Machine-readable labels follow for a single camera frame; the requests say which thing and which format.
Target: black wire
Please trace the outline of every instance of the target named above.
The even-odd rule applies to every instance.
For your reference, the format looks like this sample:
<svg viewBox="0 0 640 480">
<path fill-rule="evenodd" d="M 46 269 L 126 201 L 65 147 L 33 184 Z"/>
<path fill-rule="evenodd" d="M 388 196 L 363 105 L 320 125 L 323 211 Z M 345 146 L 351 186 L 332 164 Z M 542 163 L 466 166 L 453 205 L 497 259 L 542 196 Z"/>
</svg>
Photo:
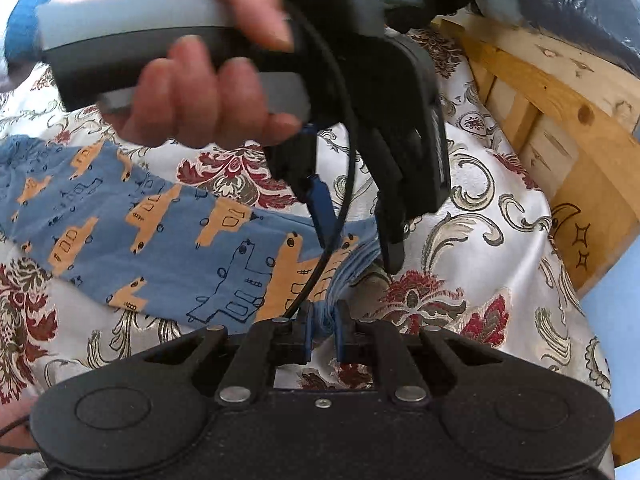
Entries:
<svg viewBox="0 0 640 480">
<path fill-rule="evenodd" d="M 14 420 L 11 424 L 7 424 L 2 430 L 0 430 L 0 438 L 4 437 L 11 430 L 14 430 L 18 426 L 29 423 L 29 415 L 22 416 L 17 420 Z M 12 446 L 0 446 L 0 453 L 6 453 L 8 455 L 30 455 L 31 453 L 38 453 L 39 449 L 31 449 L 28 447 L 12 447 Z"/>
<path fill-rule="evenodd" d="M 300 305 L 303 303 L 303 301 L 306 300 L 306 298 L 308 298 L 309 294 L 316 286 L 316 283 L 320 279 L 320 276 L 322 276 L 324 268 L 326 267 L 326 264 L 329 262 L 329 258 L 331 258 L 331 255 L 333 253 L 333 248 L 337 245 L 337 242 L 342 235 L 342 229 L 344 228 L 344 224 L 347 219 L 347 213 L 351 204 L 353 187 L 356 178 L 357 122 L 356 115 L 353 111 L 353 108 L 351 108 L 351 99 L 347 90 L 347 83 L 344 80 L 344 76 L 342 75 L 334 54 L 331 52 L 331 48 L 322 38 L 320 33 L 316 30 L 316 28 L 311 24 L 311 22 L 309 22 L 306 16 L 302 12 L 300 12 L 300 10 L 298 10 L 297 7 L 292 5 L 290 2 L 285 2 L 285 10 L 289 13 L 293 20 L 295 20 L 299 25 L 302 26 L 306 34 L 318 48 L 322 60 L 324 60 L 327 68 L 329 69 L 332 79 L 334 80 L 335 91 L 337 92 L 338 99 L 340 100 L 343 124 L 347 129 L 347 136 L 349 139 L 349 161 L 347 166 L 347 179 L 345 182 L 344 197 L 342 199 L 340 211 L 338 212 L 338 218 L 335 224 L 334 232 L 331 234 L 329 243 L 325 245 L 324 251 L 322 251 L 320 259 L 318 260 L 316 267 L 311 273 L 311 276 L 309 276 L 309 279 L 306 280 L 305 286 L 302 288 L 302 290 L 300 290 L 291 305 L 289 305 L 289 308 L 284 313 L 284 317 L 293 317 L 293 315 L 300 308 Z"/>
</svg>

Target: silver rivet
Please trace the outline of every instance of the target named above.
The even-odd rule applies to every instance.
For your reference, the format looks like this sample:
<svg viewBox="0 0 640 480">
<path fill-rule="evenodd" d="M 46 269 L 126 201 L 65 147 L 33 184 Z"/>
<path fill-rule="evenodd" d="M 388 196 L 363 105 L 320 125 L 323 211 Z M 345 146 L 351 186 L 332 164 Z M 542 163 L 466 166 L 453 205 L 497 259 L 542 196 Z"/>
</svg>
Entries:
<svg viewBox="0 0 640 480">
<path fill-rule="evenodd" d="M 420 386 L 400 386 L 396 390 L 396 398 L 403 402 L 420 402 L 427 396 L 427 392 Z"/>
<path fill-rule="evenodd" d="M 331 401 L 329 399 L 318 399 L 316 400 L 316 408 L 330 408 Z"/>
<path fill-rule="evenodd" d="M 249 397 L 251 397 L 251 390 L 244 386 L 227 386 L 220 391 L 220 399 L 234 404 L 245 402 Z"/>
</svg>

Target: skin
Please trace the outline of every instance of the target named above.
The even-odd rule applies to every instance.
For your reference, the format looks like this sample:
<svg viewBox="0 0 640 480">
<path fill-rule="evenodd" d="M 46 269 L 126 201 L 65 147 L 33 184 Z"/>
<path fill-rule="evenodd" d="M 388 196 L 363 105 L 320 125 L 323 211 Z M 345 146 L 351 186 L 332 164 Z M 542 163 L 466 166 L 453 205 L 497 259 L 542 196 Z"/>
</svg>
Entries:
<svg viewBox="0 0 640 480">
<path fill-rule="evenodd" d="M 226 0 L 238 28 L 261 46 L 293 49 L 282 0 Z M 269 114 L 252 63 L 227 61 L 216 73 L 196 36 L 180 38 L 165 59 L 151 61 L 138 80 L 129 116 L 104 117 L 121 138 L 159 146 L 173 137 L 191 148 L 215 142 L 233 149 L 249 139 L 263 145 L 295 134 L 300 122 L 289 114 Z"/>
</svg>

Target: folded fabric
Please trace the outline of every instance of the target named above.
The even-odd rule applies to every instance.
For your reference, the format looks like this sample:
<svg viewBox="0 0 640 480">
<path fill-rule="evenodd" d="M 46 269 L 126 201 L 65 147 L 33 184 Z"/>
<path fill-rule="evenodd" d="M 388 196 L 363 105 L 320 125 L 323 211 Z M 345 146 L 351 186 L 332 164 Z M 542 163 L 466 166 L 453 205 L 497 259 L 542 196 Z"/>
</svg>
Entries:
<svg viewBox="0 0 640 480">
<path fill-rule="evenodd" d="M 172 184 L 104 140 L 80 149 L 5 140 L 0 229 L 98 302 L 230 333 L 280 316 L 322 253 L 310 219 Z M 323 325 L 326 306 L 378 254 L 373 219 L 345 225 L 309 296 Z"/>
</svg>

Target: wooden bed frame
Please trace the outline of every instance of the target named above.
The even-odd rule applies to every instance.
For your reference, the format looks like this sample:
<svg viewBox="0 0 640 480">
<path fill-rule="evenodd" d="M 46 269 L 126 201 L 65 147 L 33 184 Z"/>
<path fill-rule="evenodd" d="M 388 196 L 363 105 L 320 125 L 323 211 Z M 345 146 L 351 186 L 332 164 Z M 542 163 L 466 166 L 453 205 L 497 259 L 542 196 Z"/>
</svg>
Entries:
<svg viewBox="0 0 640 480">
<path fill-rule="evenodd" d="M 434 24 L 464 49 L 481 101 L 549 200 L 583 297 L 640 233 L 640 79 L 466 11 Z M 612 447 L 616 465 L 640 458 L 640 411 L 616 423 Z"/>
</svg>

